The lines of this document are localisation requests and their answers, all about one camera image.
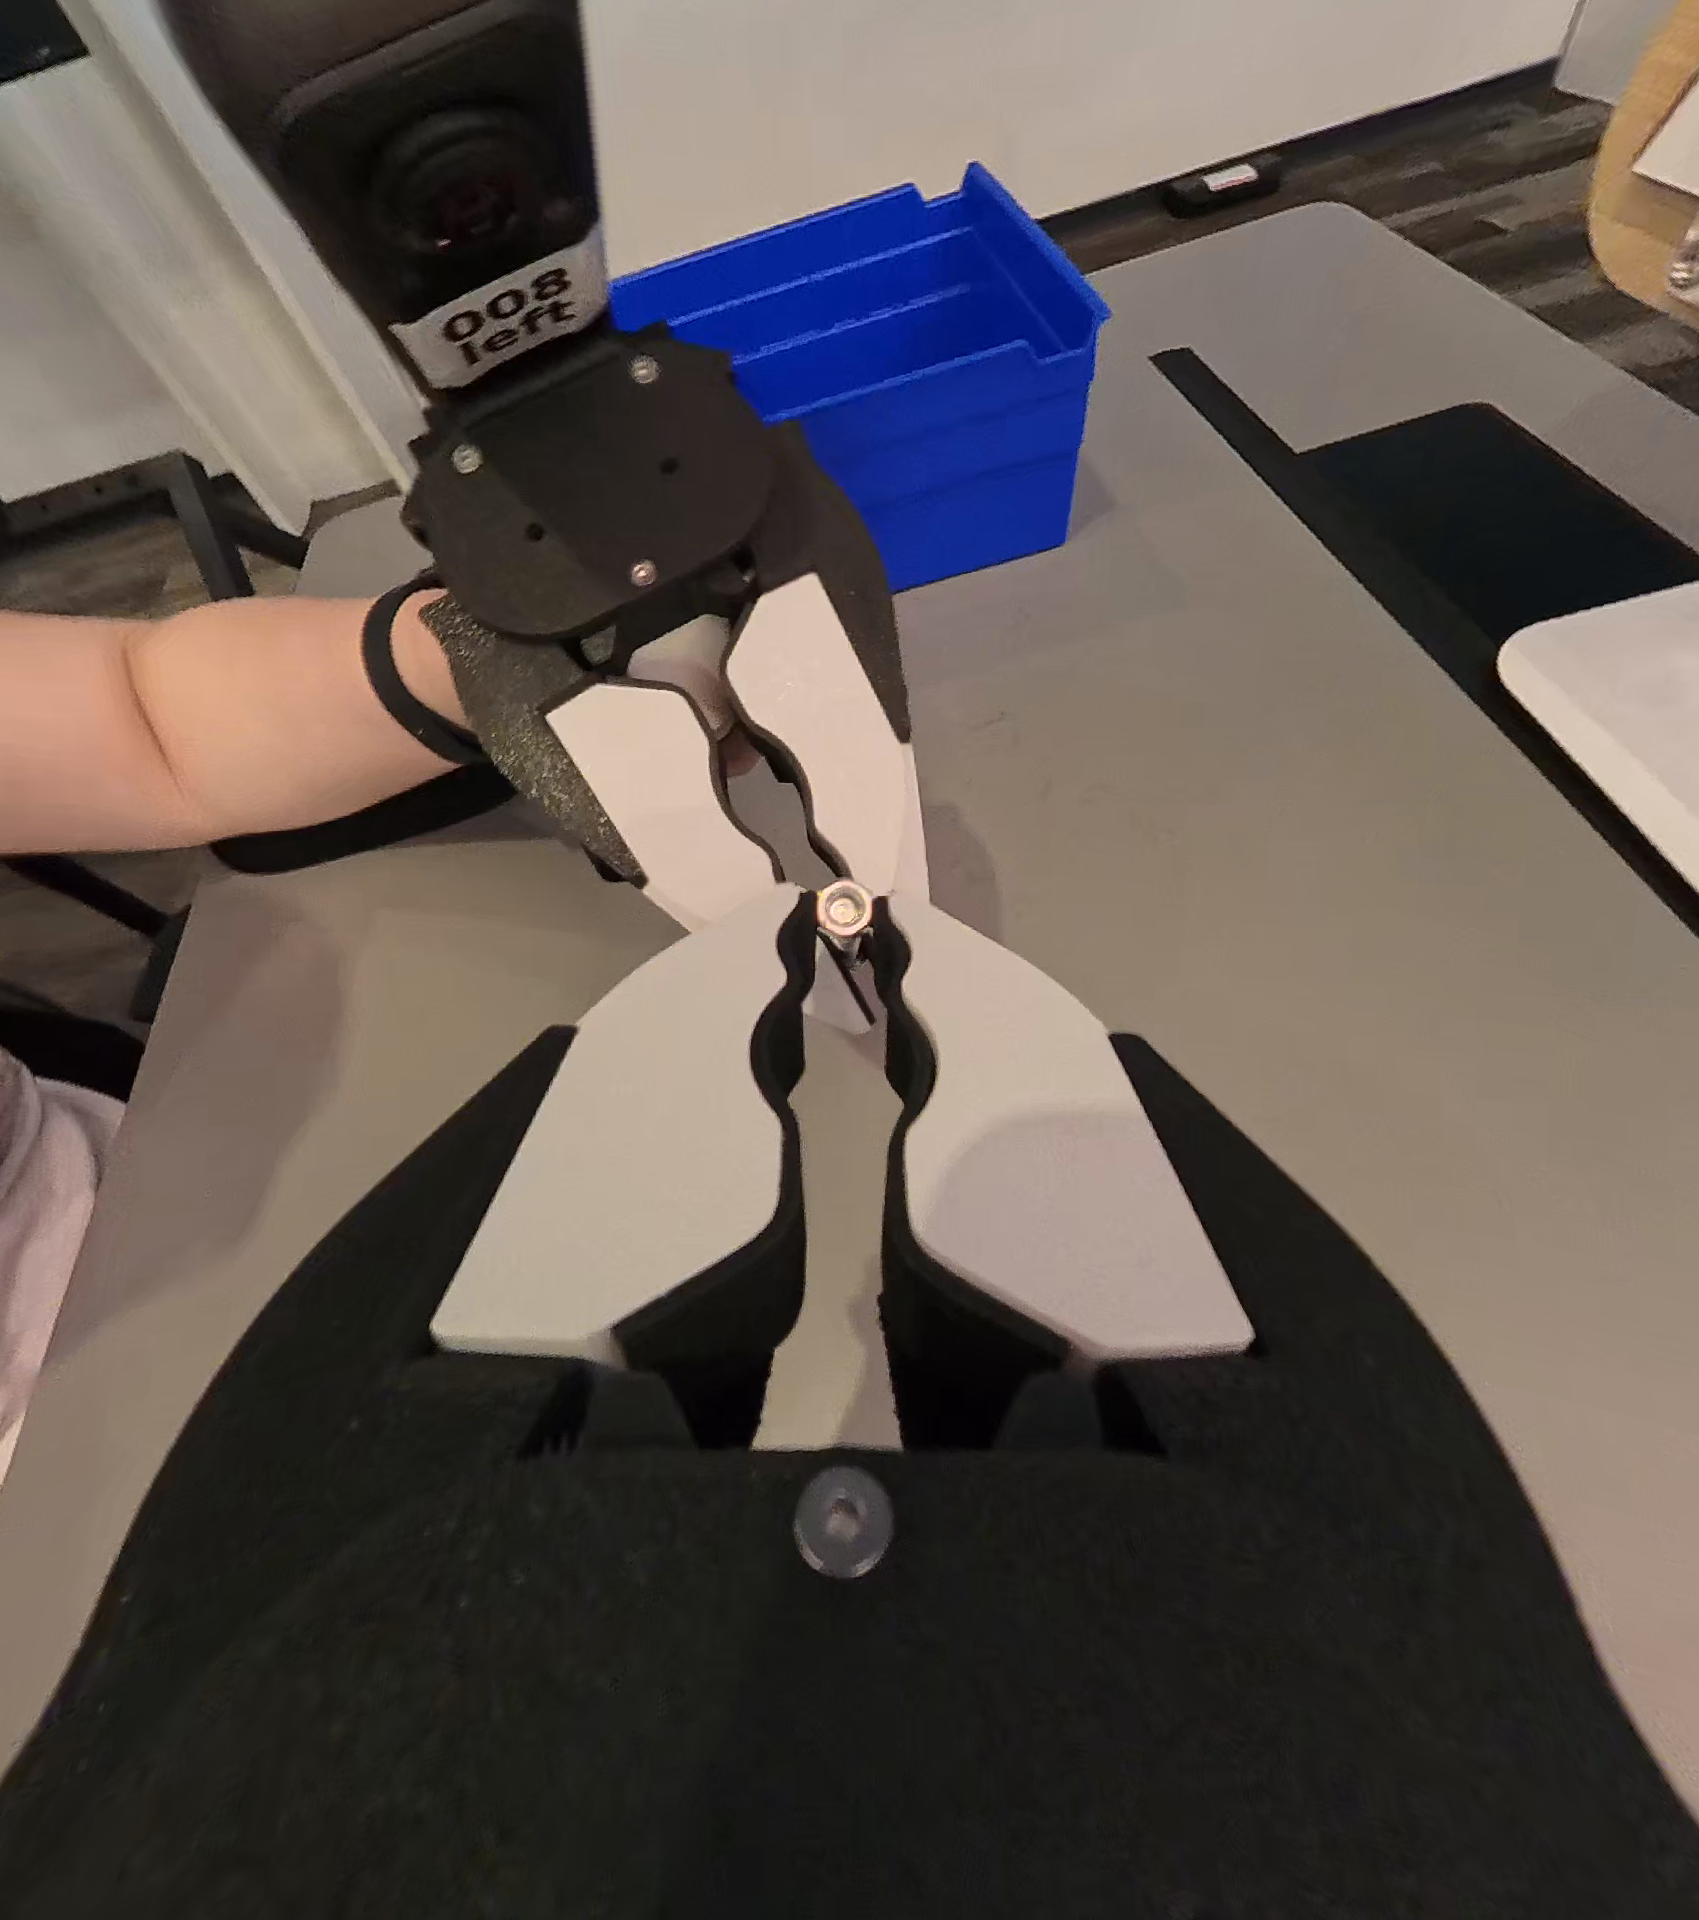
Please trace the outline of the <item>person's left forearm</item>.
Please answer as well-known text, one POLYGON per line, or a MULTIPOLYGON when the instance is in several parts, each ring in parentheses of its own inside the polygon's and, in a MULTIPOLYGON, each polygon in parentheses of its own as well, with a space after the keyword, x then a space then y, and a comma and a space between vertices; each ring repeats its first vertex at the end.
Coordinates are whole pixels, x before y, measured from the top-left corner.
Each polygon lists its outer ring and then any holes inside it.
POLYGON ((0 857, 169 852, 349 815, 451 768, 467 726, 431 596, 241 596, 163 617, 0 609, 0 857))

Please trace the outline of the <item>blue plastic bin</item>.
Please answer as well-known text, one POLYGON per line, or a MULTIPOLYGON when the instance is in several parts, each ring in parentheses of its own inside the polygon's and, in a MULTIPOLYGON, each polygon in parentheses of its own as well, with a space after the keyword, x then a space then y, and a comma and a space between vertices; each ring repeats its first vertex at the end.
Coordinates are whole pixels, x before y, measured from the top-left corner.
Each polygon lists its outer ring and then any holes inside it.
POLYGON ((611 306, 801 426, 891 592, 1065 542, 1109 309, 977 160, 939 198, 893 185, 619 276, 611 306))

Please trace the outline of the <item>person's left hand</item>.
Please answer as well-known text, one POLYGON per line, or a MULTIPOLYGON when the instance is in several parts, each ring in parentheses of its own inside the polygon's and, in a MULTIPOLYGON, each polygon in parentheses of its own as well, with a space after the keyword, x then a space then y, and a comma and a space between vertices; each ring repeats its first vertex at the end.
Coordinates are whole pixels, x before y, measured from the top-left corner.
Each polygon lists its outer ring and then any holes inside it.
POLYGON ((701 675, 693 699, 715 743, 717 781, 721 785, 729 785, 763 763, 763 754, 749 734, 733 690, 719 668, 709 668, 701 675))

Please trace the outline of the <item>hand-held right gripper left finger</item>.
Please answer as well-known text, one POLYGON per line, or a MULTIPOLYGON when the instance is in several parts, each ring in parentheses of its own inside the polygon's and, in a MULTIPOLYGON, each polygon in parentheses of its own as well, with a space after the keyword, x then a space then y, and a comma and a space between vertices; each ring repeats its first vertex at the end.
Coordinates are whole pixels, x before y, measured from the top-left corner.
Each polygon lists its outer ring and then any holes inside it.
POLYGON ((451 1281, 445 1351, 647 1366, 689 1289, 791 1228, 813 900, 749 900, 573 1025, 451 1281))

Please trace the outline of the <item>black screen stand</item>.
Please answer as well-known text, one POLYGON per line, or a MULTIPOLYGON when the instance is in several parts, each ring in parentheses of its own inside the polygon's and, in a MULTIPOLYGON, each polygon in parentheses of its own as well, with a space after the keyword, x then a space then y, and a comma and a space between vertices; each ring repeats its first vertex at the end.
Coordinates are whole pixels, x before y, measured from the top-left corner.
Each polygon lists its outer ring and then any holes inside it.
POLYGON ((17 497, 0 494, 0 555, 35 547, 51 535, 153 513, 181 527, 199 581, 215 601, 255 592, 245 555, 255 554, 289 569, 301 569, 307 562, 307 537, 277 526, 237 479, 213 477, 181 450, 79 475, 43 492, 17 497))

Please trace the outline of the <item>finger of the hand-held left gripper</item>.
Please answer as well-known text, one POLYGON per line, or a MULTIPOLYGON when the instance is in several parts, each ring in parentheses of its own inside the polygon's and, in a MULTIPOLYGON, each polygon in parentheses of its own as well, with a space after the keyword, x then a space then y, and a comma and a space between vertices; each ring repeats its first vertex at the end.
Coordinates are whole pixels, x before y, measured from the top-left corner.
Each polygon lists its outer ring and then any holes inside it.
POLYGON ((685 690, 591 684, 547 722, 633 856, 637 887, 689 931, 787 879, 783 857, 717 781, 715 743, 685 690))
POLYGON ((913 748, 823 581, 763 592, 739 620, 721 679, 749 739, 799 792, 813 853, 871 895, 929 895, 913 748))

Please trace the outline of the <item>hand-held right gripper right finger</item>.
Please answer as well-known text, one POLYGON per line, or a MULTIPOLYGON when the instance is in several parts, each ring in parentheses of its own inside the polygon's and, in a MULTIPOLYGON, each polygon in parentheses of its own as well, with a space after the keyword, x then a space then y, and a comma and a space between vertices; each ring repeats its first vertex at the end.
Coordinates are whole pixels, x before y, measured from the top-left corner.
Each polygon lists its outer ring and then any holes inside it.
POLYGON ((1245 1353, 1249 1315, 1107 1023, 935 903, 879 908, 901 1251, 1069 1359, 1245 1353))

